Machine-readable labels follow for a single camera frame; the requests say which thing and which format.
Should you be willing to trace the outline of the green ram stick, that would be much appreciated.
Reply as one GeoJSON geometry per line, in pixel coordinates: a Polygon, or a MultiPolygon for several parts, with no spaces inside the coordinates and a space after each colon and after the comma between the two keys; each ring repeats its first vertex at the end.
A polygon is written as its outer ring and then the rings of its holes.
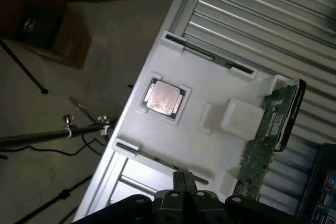
{"type": "Polygon", "coordinates": [[[212,63],[215,63],[221,67],[224,67],[226,69],[238,69],[240,71],[242,71],[243,73],[246,73],[246,74],[254,74],[256,73],[256,70],[252,70],[251,68],[248,68],[248,67],[245,67],[239,63],[236,63],[232,60],[229,60],[229,59],[226,59],[226,58],[223,58],[223,57],[220,57],[208,50],[205,50],[199,46],[196,46],[190,42],[187,42],[186,40],[183,40],[182,38],[177,38],[173,35],[170,35],[170,34],[166,34],[165,35],[165,38],[172,41],[172,42],[175,42],[179,45],[182,45],[184,47],[184,49],[187,49],[188,51],[190,52],[193,52],[195,53],[196,55],[198,55],[199,57],[201,58],[204,58],[212,63]]]}

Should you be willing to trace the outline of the green graphics card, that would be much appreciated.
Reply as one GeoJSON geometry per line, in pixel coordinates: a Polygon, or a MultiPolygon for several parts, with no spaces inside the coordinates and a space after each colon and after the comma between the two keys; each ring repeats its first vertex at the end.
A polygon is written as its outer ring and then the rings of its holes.
{"type": "Polygon", "coordinates": [[[274,153],[287,146],[306,85],[302,79],[293,79],[263,98],[264,115],[255,138],[247,142],[242,154],[234,194],[258,198],[274,153]]]}

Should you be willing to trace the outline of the silver cpu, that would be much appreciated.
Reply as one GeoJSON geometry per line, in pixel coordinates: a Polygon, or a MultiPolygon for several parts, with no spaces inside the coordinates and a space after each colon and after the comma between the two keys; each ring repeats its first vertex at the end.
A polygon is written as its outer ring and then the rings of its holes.
{"type": "Polygon", "coordinates": [[[179,87],[161,80],[161,77],[152,76],[139,103],[139,110],[147,113],[152,110],[165,117],[172,124],[177,124],[191,89],[179,87]]]}

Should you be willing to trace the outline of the black tripod leg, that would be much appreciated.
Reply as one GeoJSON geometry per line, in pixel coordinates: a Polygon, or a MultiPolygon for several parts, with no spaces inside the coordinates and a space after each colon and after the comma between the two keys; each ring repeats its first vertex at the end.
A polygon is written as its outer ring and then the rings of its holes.
{"type": "Polygon", "coordinates": [[[35,210],[30,212],[26,216],[24,216],[21,219],[19,219],[18,221],[16,221],[14,224],[25,224],[29,220],[33,219],[34,217],[36,217],[37,215],[39,215],[40,213],[42,213],[43,211],[45,211],[46,209],[48,209],[49,207],[51,207],[52,205],[57,203],[58,201],[67,199],[68,197],[70,197],[71,192],[73,192],[74,190],[76,190],[77,188],[79,188],[80,186],[85,184],[86,182],[88,182],[92,177],[93,177],[93,175],[87,176],[86,178],[84,178],[80,182],[74,184],[70,188],[63,189],[56,197],[52,198],[51,200],[49,200],[48,202],[46,202],[42,206],[36,208],[35,210]]]}
{"type": "Polygon", "coordinates": [[[20,61],[20,59],[11,51],[6,43],[0,38],[0,47],[10,56],[10,58],[21,68],[25,75],[34,83],[34,85],[44,95],[47,95],[49,91],[31,74],[26,66],[20,61]]]}

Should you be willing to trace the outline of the open pc case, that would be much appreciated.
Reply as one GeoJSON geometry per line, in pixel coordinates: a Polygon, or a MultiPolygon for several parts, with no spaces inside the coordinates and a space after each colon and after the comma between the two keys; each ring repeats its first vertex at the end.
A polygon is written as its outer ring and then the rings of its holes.
{"type": "Polygon", "coordinates": [[[336,144],[322,144],[297,216],[306,224],[336,224],[336,144]]]}

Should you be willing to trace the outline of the white parts rack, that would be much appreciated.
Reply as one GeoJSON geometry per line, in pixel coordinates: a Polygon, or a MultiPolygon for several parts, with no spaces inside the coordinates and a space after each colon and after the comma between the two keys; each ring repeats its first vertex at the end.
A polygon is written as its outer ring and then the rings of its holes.
{"type": "Polygon", "coordinates": [[[113,135],[113,150],[125,161],[121,182],[162,190],[174,172],[187,171],[199,186],[230,194],[246,144],[263,118],[263,98],[293,79],[270,76],[238,61],[256,73],[226,69],[166,39],[166,34],[181,38],[164,32],[153,47],[113,135]],[[152,76],[191,89],[177,124],[152,110],[139,110],[152,76]]]}

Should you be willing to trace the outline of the black stand pole with clamps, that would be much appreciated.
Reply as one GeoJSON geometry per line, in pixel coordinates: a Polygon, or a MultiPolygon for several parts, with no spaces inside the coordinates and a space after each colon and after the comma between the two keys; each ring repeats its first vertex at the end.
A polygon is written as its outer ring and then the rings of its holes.
{"type": "Polygon", "coordinates": [[[108,136],[108,130],[115,127],[118,118],[109,120],[107,116],[100,116],[93,124],[83,127],[74,125],[74,117],[70,114],[64,115],[63,120],[65,123],[63,130],[0,137],[0,148],[8,149],[14,147],[23,147],[32,144],[50,142],[62,138],[76,138],[82,135],[97,132],[102,136],[108,136]]]}

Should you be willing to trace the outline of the open brown cardboard box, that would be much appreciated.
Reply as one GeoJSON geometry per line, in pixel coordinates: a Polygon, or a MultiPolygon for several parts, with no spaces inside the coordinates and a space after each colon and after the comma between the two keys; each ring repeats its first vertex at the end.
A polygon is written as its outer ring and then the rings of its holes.
{"type": "Polygon", "coordinates": [[[79,12],[59,0],[0,0],[0,38],[75,69],[83,68],[92,41],[79,12]]]}

